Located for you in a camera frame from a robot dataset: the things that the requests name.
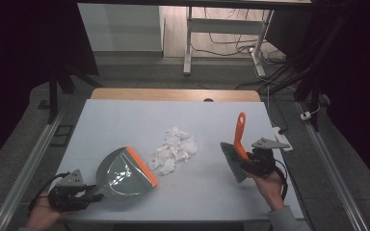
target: human hand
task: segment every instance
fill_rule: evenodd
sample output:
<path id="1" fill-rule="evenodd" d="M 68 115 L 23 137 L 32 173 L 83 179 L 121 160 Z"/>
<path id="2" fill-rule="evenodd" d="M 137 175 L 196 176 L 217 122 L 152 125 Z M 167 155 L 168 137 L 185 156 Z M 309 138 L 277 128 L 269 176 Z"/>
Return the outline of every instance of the human hand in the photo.
<path id="1" fill-rule="evenodd" d="M 275 171 L 266 178 L 258 177 L 248 171 L 246 171 L 246 174 L 254 180 L 260 194 L 265 198 L 273 211 L 284 208 L 284 202 L 280 195 L 282 181 Z"/>
<path id="2" fill-rule="evenodd" d="M 66 214 L 50 207 L 49 199 L 47 198 L 48 195 L 49 192 L 43 192 L 36 201 L 35 207 L 26 223 L 27 228 L 47 230 L 55 224 L 59 218 Z"/>

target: crumpled paper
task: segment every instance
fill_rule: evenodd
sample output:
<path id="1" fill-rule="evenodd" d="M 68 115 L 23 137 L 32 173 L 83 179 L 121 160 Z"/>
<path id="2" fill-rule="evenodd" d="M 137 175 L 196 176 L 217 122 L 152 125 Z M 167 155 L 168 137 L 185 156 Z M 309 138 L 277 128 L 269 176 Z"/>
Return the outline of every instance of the crumpled paper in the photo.
<path id="1" fill-rule="evenodd" d="M 177 162 L 188 163 L 198 151 L 195 138 L 174 126 L 167 131 L 163 145 L 150 158 L 148 168 L 161 167 L 161 174 L 167 175 L 175 170 Z"/>

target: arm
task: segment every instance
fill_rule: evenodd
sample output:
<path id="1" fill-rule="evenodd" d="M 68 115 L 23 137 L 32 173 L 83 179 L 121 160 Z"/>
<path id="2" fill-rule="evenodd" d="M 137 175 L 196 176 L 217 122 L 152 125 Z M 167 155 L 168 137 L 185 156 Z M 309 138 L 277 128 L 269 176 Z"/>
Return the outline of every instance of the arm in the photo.
<path id="1" fill-rule="evenodd" d="M 298 221 L 294 218 L 289 206 L 284 205 L 281 198 L 281 179 L 274 171 L 268 177 L 262 178 L 246 172 L 252 178 L 260 194 L 264 197 L 271 208 L 269 213 L 270 222 L 274 231 L 310 231 L 305 221 Z"/>
<path id="2" fill-rule="evenodd" d="M 19 231 L 36 231 L 47 230 L 57 222 L 66 213 L 60 213 L 50 207 L 47 196 L 48 192 L 43 192 L 40 195 L 31 215 L 26 223 L 25 228 L 20 228 Z"/>

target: white table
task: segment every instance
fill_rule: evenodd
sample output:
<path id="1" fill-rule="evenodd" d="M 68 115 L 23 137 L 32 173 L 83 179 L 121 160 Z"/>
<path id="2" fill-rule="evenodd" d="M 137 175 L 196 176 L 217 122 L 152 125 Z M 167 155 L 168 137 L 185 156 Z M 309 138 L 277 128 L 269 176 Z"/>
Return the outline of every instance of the white table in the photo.
<path id="1" fill-rule="evenodd" d="M 267 219 L 270 208 L 252 180 L 238 184 L 227 165 L 220 142 L 233 142 L 236 119 L 247 114 L 242 144 L 264 137 L 275 140 L 263 103 L 185 101 L 87 101 L 58 173 L 79 168 L 86 184 L 95 184 L 95 172 L 112 151 L 130 145 L 147 163 L 160 147 L 166 130 L 177 125 L 194 135 L 199 152 L 173 173 L 153 173 L 159 185 L 128 201 L 103 198 L 66 220 L 93 222 L 245 221 Z M 282 161 L 279 150 L 275 158 Z M 291 182 L 285 203 L 303 218 Z"/>

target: metal bracket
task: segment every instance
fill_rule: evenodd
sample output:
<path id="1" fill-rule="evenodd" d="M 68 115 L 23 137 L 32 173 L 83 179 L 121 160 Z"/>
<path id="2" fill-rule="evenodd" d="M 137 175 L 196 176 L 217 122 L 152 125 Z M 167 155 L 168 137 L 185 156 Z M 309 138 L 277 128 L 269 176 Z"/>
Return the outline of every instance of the metal bracket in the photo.
<path id="1" fill-rule="evenodd" d="M 67 175 L 65 178 L 56 183 L 56 186 L 71 186 L 71 187 L 81 187 L 84 186 L 82 173 L 80 169 L 74 170 L 72 173 Z"/>
<path id="2" fill-rule="evenodd" d="M 271 141 L 268 139 L 261 138 L 260 140 L 254 142 L 251 144 L 252 147 L 262 148 L 262 149 L 273 149 L 273 148 L 287 148 L 290 147 L 290 145 L 277 142 L 277 141 Z"/>

